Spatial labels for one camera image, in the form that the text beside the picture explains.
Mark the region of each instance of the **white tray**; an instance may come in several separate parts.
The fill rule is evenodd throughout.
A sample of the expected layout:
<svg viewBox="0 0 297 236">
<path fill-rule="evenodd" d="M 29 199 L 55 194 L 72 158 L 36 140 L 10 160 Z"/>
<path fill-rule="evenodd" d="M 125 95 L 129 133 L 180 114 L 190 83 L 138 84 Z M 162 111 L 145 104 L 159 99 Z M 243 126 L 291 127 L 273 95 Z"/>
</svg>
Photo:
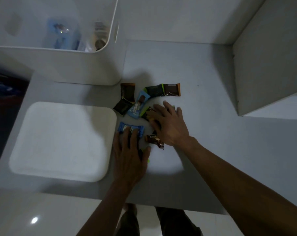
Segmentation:
<svg viewBox="0 0 297 236">
<path fill-rule="evenodd" d="M 116 122 L 110 108 L 34 103 L 20 128 L 10 169 L 17 174 L 99 181 L 108 170 Z"/>
</svg>

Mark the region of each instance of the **blue candy wrapper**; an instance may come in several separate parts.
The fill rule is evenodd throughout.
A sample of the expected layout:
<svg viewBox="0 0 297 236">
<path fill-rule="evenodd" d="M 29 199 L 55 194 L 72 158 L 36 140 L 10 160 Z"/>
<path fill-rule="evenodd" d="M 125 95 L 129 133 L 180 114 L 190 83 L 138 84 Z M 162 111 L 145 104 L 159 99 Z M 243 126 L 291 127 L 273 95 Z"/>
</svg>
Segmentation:
<svg viewBox="0 0 297 236">
<path fill-rule="evenodd" d="M 146 104 L 146 102 L 149 100 L 151 96 L 148 95 L 146 92 L 143 90 L 140 91 L 135 104 L 128 110 L 128 115 L 131 116 L 132 118 L 139 118 L 140 113 Z"/>
<path fill-rule="evenodd" d="M 123 133 L 123 131 L 127 128 L 127 127 L 131 127 L 131 133 L 133 132 L 134 129 L 138 129 L 138 136 L 139 138 L 141 138 L 143 136 L 144 133 L 144 126 L 134 126 L 134 125 L 130 125 L 130 124 L 125 124 L 124 122 L 120 122 L 119 127 L 118 127 L 118 132 Z"/>
</svg>

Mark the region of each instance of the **white table surface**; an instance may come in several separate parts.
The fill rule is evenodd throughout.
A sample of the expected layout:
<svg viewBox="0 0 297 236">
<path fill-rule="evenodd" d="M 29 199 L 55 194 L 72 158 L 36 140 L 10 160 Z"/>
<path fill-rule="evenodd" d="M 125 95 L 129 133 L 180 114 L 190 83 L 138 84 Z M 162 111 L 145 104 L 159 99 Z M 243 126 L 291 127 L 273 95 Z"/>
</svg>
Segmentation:
<svg viewBox="0 0 297 236">
<path fill-rule="evenodd" d="M 190 134 L 235 167 L 297 205 L 297 120 L 239 117 L 235 110 L 232 48 L 222 45 L 130 41 L 121 82 L 136 91 L 160 83 L 181 83 L 181 97 L 162 97 L 182 107 Z M 120 85 L 89 86 L 52 82 L 34 74 L 0 159 L 0 187 L 102 199 L 113 180 L 113 161 L 99 182 L 85 183 L 13 174 L 8 161 L 28 107 L 37 101 L 114 107 Z M 145 125 L 129 116 L 120 121 Z M 146 146 L 143 139 L 140 147 Z M 173 147 L 153 146 L 147 174 L 128 202 L 224 213 L 190 162 Z"/>
</svg>

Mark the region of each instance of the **person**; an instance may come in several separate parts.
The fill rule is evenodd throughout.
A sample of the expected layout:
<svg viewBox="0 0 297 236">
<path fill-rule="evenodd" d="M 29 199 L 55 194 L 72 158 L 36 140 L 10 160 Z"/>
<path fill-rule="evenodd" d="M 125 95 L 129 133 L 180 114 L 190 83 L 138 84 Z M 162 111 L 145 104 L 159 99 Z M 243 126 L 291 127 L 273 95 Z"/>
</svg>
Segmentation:
<svg viewBox="0 0 297 236">
<path fill-rule="evenodd" d="M 160 128 L 150 121 L 158 137 L 185 153 L 244 235 L 297 235 L 297 206 L 200 145 L 189 135 L 181 108 L 175 111 L 166 101 L 163 104 L 154 105 L 161 114 L 147 112 L 161 124 Z M 127 196 L 146 173 L 151 150 L 147 147 L 140 161 L 137 131 L 133 131 L 128 148 L 129 130 L 123 133 L 122 147 L 119 133 L 115 135 L 114 181 L 78 236 L 139 235 L 136 207 L 131 204 L 126 205 L 127 211 L 116 229 Z M 183 210 L 157 207 L 156 212 L 163 236 L 202 235 Z"/>
</svg>

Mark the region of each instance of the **forearm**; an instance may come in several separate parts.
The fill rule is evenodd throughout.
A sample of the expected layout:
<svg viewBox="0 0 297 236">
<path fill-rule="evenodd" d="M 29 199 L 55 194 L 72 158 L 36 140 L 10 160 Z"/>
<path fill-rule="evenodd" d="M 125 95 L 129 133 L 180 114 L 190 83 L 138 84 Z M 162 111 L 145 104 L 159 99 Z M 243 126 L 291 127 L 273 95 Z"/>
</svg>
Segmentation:
<svg viewBox="0 0 297 236">
<path fill-rule="evenodd" d="M 248 218 L 261 227 L 297 235 L 297 207 L 291 202 L 211 153 L 194 138 L 179 147 L 243 231 L 248 225 L 240 219 Z"/>
<path fill-rule="evenodd" d="M 84 224 L 77 236 L 113 235 L 130 189 L 121 182 L 112 183 L 105 198 Z"/>
</svg>

